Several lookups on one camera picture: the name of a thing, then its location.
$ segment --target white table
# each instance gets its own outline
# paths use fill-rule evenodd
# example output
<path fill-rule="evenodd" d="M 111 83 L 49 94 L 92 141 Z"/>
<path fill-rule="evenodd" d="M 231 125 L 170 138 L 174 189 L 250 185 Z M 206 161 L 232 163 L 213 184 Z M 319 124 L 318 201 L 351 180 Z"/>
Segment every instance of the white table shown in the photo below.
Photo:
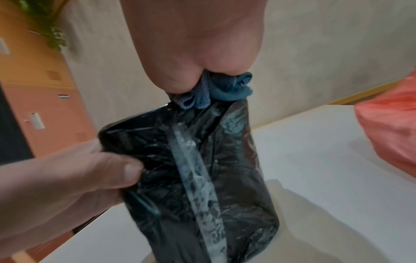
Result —
<path fill-rule="evenodd" d="M 379 159 L 352 106 L 323 106 L 255 129 L 281 219 L 251 262 L 416 262 L 416 179 Z M 140 263 L 150 252 L 123 205 L 42 263 Z"/>

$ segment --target blue cloth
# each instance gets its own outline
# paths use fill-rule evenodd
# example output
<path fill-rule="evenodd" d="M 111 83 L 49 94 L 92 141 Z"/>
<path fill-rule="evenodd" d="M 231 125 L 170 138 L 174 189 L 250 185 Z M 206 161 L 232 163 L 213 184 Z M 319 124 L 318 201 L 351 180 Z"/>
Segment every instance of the blue cloth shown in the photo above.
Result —
<path fill-rule="evenodd" d="M 170 99 L 182 109 L 205 109 L 211 105 L 211 98 L 218 101 L 237 101 L 247 98 L 253 90 L 247 86 L 253 75 L 246 72 L 233 77 L 204 71 L 198 84 L 190 92 L 169 94 Z"/>

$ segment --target black plastic bag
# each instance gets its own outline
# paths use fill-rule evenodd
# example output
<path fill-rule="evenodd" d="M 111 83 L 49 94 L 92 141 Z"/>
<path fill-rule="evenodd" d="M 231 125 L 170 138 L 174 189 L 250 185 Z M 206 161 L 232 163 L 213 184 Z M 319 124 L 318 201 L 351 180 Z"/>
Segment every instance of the black plastic bag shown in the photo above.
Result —
<path fill-rule="evenodd" d="M 246 100 L 204 110 L 169 103 L 107 125 L 99 138 L 105 151 L 145 165 L 123 198 L 158 263 L 244 262 L 277 233 Z"/>

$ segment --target fingernail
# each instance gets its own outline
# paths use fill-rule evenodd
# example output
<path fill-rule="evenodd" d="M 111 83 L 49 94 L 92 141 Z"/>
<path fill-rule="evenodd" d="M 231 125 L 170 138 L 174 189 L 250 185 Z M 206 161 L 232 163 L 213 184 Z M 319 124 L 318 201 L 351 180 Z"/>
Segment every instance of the fingernail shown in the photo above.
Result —
<path fill-rule="evenodd" d="M 124 167 L 124 181 L 126 184 L 133 185 L 140 179 L 143 171 L 143 164 L 140 161 L 128 163 Z"/>

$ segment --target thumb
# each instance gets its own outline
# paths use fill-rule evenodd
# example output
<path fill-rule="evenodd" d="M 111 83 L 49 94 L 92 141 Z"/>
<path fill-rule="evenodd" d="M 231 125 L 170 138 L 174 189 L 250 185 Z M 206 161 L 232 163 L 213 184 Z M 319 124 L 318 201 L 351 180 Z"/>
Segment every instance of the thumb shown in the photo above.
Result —
<path fill-rule="evenodd" d="M 52 191 L 63 195 L 128 187 L 139 181 L 143 171 L 139 160 L 114 153 L 63 156 L 45 162 L 44 182 L 53 182 Z"/>

